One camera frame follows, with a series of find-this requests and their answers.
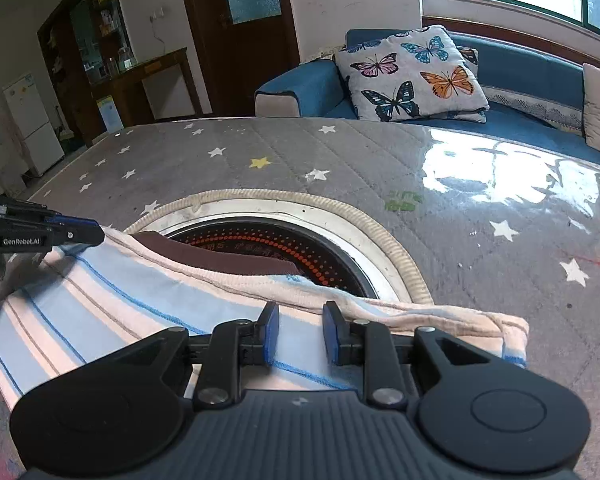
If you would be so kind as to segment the striped blue pink shirt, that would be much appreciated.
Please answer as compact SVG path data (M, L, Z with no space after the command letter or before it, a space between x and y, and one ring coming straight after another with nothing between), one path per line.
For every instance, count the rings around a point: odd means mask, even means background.
M0 390L8 405L43 382L170 326L207 335L278 304L274 362L250 388L359 389L362 376L329 363L322 309L335 301L348 320L385 324L399 335L432 326L518 366L527 363L523 318L453 306L353 296L295 275L235 275L170 260L115 230L96 247L49 252L0 301Z

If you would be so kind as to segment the white refrigerator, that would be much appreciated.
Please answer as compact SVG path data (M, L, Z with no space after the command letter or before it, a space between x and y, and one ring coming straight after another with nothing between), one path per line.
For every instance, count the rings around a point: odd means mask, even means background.
M38 86L25 74L3 88L3 96L32 174L41 177L65 155L46 113Z

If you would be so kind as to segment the round black induction cooktop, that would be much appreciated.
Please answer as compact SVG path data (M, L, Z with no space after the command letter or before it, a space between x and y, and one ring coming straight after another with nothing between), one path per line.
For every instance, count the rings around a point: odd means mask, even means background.
M319 195L221 188L143 214L128 234L196 232L207 248L279 256L320 285L389 301L434 303L422 272L391 233L355 206Z

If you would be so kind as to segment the grey star table cover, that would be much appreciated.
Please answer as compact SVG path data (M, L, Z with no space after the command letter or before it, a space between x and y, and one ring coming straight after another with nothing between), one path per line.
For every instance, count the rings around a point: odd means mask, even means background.
M205 119L105 136L32 198L128 234L143 214L221 188L355 206L408 251L432 306L526 320L529 367L585 400L592 434L578 469L600 479L600 165L397 122ZM0 479L22 471L11 407L0 390Z

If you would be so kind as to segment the dark display cabinet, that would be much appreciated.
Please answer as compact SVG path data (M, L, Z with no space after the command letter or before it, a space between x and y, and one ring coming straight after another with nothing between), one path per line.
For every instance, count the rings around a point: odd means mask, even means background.
M135 63L119 0L61 0L38 30L38 43L72 141L91 146L106 131L97 101Z

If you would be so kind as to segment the butterfly print cushion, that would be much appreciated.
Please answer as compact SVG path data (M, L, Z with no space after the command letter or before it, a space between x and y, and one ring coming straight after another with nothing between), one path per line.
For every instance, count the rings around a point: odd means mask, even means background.
M486 122L490 105L441 25L363 41L335 54L356 116L373 122Z

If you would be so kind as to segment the dark wooden door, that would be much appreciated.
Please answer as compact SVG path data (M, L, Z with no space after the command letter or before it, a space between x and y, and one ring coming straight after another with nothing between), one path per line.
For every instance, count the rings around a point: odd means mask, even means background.
M256 91L296 67L290 0L184 0L212 113L249 116Z

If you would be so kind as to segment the blue sofa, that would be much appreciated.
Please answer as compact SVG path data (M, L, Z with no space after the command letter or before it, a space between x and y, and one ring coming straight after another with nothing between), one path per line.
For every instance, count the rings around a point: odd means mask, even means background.
M254 106L464 130L600 165L599 68L440 24L352 29L343 46L266 82Z

